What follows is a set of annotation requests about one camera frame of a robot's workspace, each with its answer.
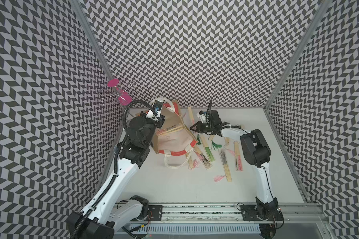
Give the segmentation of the burlap red striped tote bag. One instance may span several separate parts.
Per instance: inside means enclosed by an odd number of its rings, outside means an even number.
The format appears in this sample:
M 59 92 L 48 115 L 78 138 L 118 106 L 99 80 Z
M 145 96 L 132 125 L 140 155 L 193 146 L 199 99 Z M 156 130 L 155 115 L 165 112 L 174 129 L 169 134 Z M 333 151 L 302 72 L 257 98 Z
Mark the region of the burlap red striped tote bag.
M 165 122 L 163 126 L 161 128 L 157 128 L 156 131 L 160 129 L 166 129 L 168 127 L 178 124 L 182 124 L 183 129 L 181 131 L 162 136 L 157 136 L 155 131 L 152 140 L 153 150 L 156 154 L 162 154 L 164 156 L 164 165 L 167 168 L 179 169 L 187 164 L 187 159 L 183 160 L 181 163 L 175 163 L 174 165 L 170 165 L 168 158 L 171 156 L 186 157 L 186 153 L 191 154 L 194 151 L 193 147 L 195 146 L 197 141 L 184 123 L 178 102 L 170 101 L 169 99 L 163 97 L 160 97 L 158 99 L 162 99 L 164 101 L 161 115 L 164 115 Z

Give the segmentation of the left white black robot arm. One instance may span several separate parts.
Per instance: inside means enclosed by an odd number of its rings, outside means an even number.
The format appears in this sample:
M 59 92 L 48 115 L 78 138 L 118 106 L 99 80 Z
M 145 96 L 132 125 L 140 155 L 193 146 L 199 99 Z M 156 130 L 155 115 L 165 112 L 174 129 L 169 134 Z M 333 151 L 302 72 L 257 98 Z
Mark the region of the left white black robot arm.
M 131 119 L 123 141 L 117 145 L 113 173 L 93 199 L 80 212 L 72 212 L 66 220 L 70 238 L 111 239 L 131 220 L 145 221 L 148 218 L 149 201 L 137 195 L 120 208 L 113 208 L 147 158 L 155 130 L 161 128 L 164 121 L 164 116 L 153 120 L 146 113 Z

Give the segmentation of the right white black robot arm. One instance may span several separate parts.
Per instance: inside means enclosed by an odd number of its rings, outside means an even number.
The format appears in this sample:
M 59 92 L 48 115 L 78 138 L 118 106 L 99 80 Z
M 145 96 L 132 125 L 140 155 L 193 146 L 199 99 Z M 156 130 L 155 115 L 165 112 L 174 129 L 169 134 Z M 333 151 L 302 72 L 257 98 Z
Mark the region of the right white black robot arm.
M 254 207 L 256 217 L 261 221 L 276 219 L 279 204 L 271 187 L 269 173 L 271 150 L 261 130 L 247 131 L 241 126 L 223 122 L 217 110 L 200 111 L 197 116 L 200 121 L 192 125 L 190 130 L 240 141 L 244 159 L 254 169 L 257 185 Z

